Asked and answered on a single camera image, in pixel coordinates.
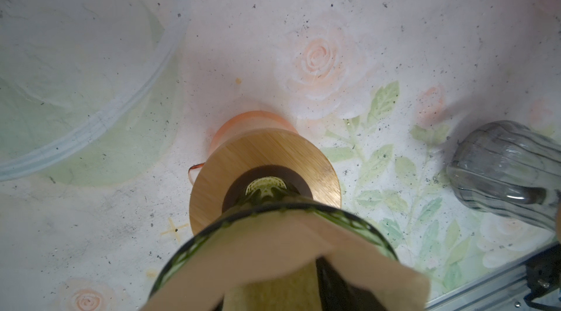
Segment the wooden ring holder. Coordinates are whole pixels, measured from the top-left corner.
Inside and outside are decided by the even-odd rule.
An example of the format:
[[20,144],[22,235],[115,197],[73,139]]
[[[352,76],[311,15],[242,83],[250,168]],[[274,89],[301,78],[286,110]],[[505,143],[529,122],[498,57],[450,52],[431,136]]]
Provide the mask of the wooden ring holder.
[[305,197],[342,207],[339,179],[319,148],[294,132],[262,128],[225,141],[202,165],[189,202],[192,232],[216,221],[260,177],[278,177]]

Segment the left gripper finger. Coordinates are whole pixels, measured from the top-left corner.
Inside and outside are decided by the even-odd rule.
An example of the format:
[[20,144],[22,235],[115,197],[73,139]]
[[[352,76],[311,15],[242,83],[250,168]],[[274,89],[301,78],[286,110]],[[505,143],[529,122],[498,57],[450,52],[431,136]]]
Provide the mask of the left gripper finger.
[[373,293],[346,282],[325,258],[316,260],[322,310],[385,311]]

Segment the orange glass carafe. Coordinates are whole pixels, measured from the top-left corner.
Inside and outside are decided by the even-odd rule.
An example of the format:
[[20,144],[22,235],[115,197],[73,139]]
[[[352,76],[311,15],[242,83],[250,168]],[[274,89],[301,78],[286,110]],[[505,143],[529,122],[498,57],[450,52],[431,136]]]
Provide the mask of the orange glass carafe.
[[[219,128],[219,130],[216,132],[216,134],[214,135],[214,137],[210,142],[209,156],[215,153],[215,151],[219,149],[222,146],[222,144],[229,143],[231,139],[239,138],[247,133],[252,133],[252,132],[255,133],[257,130],[270,129],[270,128],[285,130],[298,135],[296,128],[287,119],[273,112],[266,112],[266,111],[244,112],[226,121],[225,124],[223,124],[222,127]],[[193,165],[188,170],[188,179],[194,188],[196,187],[198,176],[200,172],[204,169],[203,166],[205,166],[205,164],[206,163],[203,162]],[[271,164],[257,165],[257,168],[263,166],[270,166],[270,165]],[[273,164],[273,166],[276,167],[280,166],[281,168],[281,170],[273,170],[273,173],[279,171],[280,173],[295,172],[294,169],[290,169],[289,167],[287,167],[287,165]],[[251,170],[254,169],[242,170],[242,172],[240,172],[237,176],[235,176],[234,179],[229,181],[229,186],[232,185],[232,183],[235,182],[235,180],[237,180],[239,177],[242,177],[243,175],[245,175],[245,173],[250,172]]]

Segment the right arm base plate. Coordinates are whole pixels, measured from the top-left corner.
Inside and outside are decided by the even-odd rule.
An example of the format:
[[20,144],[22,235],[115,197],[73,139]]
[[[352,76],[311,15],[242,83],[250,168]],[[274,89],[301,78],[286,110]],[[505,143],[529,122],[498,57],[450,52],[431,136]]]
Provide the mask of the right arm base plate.
[[540,301],[540,298],[560,291],[560,245],[533,256],[526,262],[525,268],[530,290],[524,297],[526,305],[534,310],[560,310],[560,300],[556,305]]

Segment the clear grey glass carafe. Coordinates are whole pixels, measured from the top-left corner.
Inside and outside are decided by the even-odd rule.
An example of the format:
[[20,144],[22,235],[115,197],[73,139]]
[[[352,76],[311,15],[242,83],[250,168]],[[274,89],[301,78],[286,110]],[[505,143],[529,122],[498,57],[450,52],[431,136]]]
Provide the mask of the clear grey glass carafe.
[[560,143],[514,121],[482,125],[460,142],[446,168],[466,207],[556,231]]

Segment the green glass dripper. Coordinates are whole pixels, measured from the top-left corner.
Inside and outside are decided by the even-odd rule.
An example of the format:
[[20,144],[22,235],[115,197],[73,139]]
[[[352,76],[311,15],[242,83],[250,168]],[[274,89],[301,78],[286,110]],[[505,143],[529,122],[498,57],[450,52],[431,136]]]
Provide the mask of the green glass dripper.
[[228,215],[225,218],[211,223],[208,227],[203,229],[200,233],[194,235],[187,243],[185,243],[167,263],[161,271],[150,291],[150,296],[154,296],[164,284],[184,265],[187,260],[197,252],[201,246],[207,242],[212,234],[218,232],[220,229],[225,229],[231,226],[235,221],[246,219],[248,217],[257,217],[264,213],[269,212],[296,212],[303,211],[312,214],[317,214],[319,217],[326,218],[328,221],[335,223],[345,229],[349,229],[359,236],[365,238],[368,242],[378,247],[382,255],[392,258],[397,261],[397,254],[394,252],[392,246],[387,242],[384,236],[376,230],[366,220],[357,217],[349,212],[341,209],[330,207],[324,204],[313,204],[304,201],[295,202],[267,202],[264,205],[251,207],[248,210],[242,210],[233,215]]

